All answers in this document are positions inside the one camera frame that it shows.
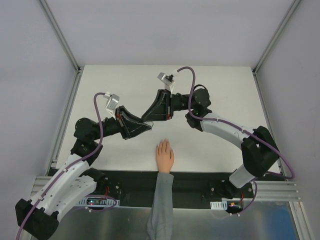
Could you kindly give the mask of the right aluminium frame post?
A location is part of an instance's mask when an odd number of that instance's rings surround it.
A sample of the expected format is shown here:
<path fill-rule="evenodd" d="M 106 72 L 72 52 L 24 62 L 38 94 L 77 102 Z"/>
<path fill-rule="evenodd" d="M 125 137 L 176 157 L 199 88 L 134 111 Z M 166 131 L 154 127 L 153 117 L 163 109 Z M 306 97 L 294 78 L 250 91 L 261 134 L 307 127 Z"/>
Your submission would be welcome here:
<path fill-rule="evenodd" d="M 289 5 L 289 8 L 285 12 L 283 18 L 281 19 L 279 25 L 277 26 L 275 32 L 271 36 L 270 40 L 268 41 L 265 49 L 263 50 L 260 58 L 258 59 L 256 65 L 252 69 L 253 76 L 256 76 L 261 67 L 263 66 L 265 60 L 267 59 L 268 55 L 271 53 L 273 48 L 275 47 L 277 41 L 280 39 L 281 34 L 284 32 L 286 27 L 288 26 L 290 20 L 298 10 L 299 6 L 301 5 L 302 0 L 293 0 Z"/>

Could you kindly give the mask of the aluminium frame post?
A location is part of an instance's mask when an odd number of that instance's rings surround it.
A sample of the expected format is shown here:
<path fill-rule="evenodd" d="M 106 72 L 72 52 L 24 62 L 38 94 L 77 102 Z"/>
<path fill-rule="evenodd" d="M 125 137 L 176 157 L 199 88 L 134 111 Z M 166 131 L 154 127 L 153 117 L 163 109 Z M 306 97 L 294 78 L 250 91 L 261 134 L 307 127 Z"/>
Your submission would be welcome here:
<path fill-rule="evenodd" d="M 260 58 L 258 59 L 256 65 L 252 69 L 253 76 L 256 76 L 261 67 L 263 66 L 265 60 L 267 59 L 268 55 L 271 53 L 273 48 L 275 47 L 277 41 L 280 39 L 281 34 L 284 32 L 286 27 L 288 26 L 290 20 L 298 10 L 299 6 L 301 5 L 302 0 L 293 0 L 289 5 L 289 8 L 285 12 L 283 18 L 281 19 L 279 25 L 277 26 L 275 32 L 271 36 L 270 40 L 268 41 L 265 49 L 263 50 Z"/>
<path fill-rule="evenodd" d="M 60 26 L 59 23 L 57 22 L 53 11 L 51 10 L 50 5 L 48 4 L 48 2 L 46 0 L 38 0 L 37 1 L 45 15 L 45 17 L 47 18 L 48 23 L 50 24 L 60 46 L 62 47 L 62 50 L 64 51 L 65 55 L 67 56 L 70 64 L 72 65 L 73 69 L 75 70 L 75 72 L 78 74 L 81 72 L 82 68 L 79 65 L 78 61 L 75 58 L 75 55 L 73 54 Z"/>

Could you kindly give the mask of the clear nail polish bottle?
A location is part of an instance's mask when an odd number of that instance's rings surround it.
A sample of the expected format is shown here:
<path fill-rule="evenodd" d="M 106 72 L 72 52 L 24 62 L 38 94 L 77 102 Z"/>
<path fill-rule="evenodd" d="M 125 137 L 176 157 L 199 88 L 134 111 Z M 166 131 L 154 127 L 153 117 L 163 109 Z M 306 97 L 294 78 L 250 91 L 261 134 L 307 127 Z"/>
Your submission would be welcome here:
<path fill-rule="evenodd" d="M 146 121 L 145 124 L 149 125 L 151 128 L 153 127 L 154 123 L 152 121 Z"/>

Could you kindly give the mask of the grey sleeved forearm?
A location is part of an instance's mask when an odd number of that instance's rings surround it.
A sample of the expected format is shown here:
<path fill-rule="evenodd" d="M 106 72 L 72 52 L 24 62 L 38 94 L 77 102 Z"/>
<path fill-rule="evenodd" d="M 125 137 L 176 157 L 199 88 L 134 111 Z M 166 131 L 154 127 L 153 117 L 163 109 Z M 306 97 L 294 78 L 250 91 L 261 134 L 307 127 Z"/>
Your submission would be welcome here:
<path fill-rule="evenodd" d="M 170 173 L 157 174 L 153 203 L 147 221 L 147 240 L 170 240 L 173 232 L 173 181 Z"/>

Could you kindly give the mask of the mannequin hand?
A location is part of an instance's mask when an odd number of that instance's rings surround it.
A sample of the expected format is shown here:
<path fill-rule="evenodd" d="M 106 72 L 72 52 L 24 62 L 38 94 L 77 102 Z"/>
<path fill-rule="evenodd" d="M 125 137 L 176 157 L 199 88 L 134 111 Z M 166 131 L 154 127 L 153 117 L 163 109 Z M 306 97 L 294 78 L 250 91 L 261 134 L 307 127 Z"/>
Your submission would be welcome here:
<path fill-rule="evenodd" d="M 168 139 L 161 140 L 155 149 L 155 160 L 160 173 L 169 174 L 174 165 L 175 156 Z"/>

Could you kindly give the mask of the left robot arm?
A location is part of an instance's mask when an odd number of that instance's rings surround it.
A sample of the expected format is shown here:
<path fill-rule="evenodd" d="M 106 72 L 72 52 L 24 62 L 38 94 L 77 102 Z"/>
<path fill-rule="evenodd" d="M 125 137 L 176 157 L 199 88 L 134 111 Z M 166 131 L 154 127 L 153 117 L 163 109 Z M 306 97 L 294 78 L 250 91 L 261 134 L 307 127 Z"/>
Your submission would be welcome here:
<path fill-rule="evenodd" d="M 76 141 L 66 162 L 33 197 L 22 198 L 15 205 L 17 239 L 26 231 L 38 240 L 48 240 L 78 202 L 91 193 L 105 191 L 105 175 L 92 167 L 105 137 L 121 134 L 128 140 L 153 127 L 152 121 L 129 113 L 124 106 L 116 108 L 115 113 L 111 118 L 99 116 L 98 121 L 84 117 L 76 122 Z"/>

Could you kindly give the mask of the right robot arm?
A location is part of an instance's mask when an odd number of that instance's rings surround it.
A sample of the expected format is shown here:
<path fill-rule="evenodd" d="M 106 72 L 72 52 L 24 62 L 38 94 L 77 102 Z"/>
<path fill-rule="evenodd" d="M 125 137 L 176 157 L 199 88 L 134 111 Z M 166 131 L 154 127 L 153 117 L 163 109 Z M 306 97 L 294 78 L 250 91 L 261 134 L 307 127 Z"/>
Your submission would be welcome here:
<path fill-rule="evenodd" d="M 209 92 L 201 84 L 193 88 L 191 95 L 173 94 L 167 89 L 160 89 L 152 105 L 142 115 L 142 120 L 167 121 L 174 112 L 187 110 L 185 118 L 191 128 L 216 135 L 238 147 L 242 165 L 214 188 L 220 197 L 232 199 L 242 193 L 244 185 L 269 171 L 280 157 L 279 150 L 267 128 L 237 126 L 212 112 L 208 108 L 210 105 Z"/>

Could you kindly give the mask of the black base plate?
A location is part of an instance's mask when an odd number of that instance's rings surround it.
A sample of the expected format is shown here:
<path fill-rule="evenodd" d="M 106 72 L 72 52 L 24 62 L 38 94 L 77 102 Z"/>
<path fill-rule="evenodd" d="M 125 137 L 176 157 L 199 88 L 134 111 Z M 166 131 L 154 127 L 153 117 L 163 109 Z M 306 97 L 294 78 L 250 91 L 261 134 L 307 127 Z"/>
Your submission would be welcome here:
<path fill-rule="evenodd" d="M 244 200 L 254 200 L 253 182 L 236 188 L 228 173 L 155 171 L 102 171 L 97 189 L 77 202 L 78 206 L 151 207 L 168 204 L 176 209 L 210 209 L 214 202 L 226 204 L 223 210 L 239 213 Z"/>

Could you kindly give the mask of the left aluminium frame post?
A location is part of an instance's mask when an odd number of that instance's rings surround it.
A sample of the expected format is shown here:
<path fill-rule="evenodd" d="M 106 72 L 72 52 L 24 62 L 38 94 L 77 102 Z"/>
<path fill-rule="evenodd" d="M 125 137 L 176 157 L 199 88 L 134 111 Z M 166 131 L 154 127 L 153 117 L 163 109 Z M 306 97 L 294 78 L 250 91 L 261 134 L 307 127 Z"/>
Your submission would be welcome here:
<path fill-rule="evenodd" d="M 70 64 L 72 65 L 73 69 L 75 70 L 75 72 L 78 74 L 81 72 L 82 68 L 79 65 L 78 61 L 75 58 L 75 55 L 73 54 L 60 26 L 59 23 L 57 22 L 53 11 L 51 10 L 50 5 L 48 4 L 48 2 L 46 0 L 38 0 L 37 1 L 45 15 L 45 17 L 47 18 L 48 23 L 50 24 L 60 46 L 62 47 L 62 50 L 64 51 L 65 55 L 67 56 Z"/>

